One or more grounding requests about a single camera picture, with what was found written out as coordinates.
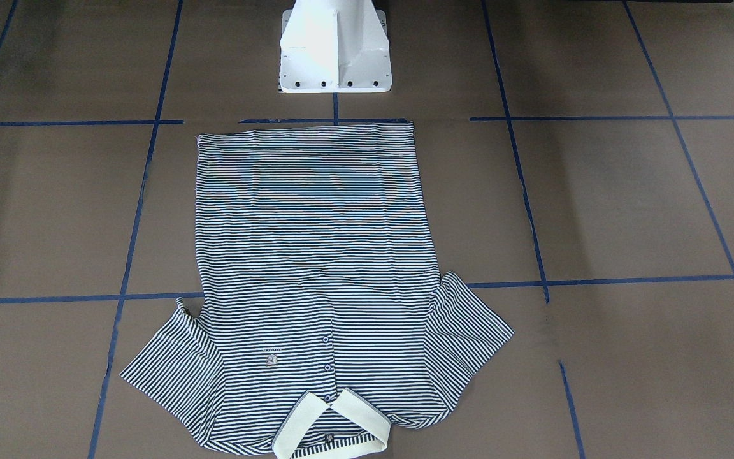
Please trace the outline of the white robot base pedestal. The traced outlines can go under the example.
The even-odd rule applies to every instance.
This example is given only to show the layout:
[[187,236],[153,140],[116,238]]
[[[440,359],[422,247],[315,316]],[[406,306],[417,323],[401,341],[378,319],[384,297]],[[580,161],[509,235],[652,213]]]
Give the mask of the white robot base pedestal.
[[282,13],[283,93],[384,93],[392,85],[387,15],[373,1],[296,1]]

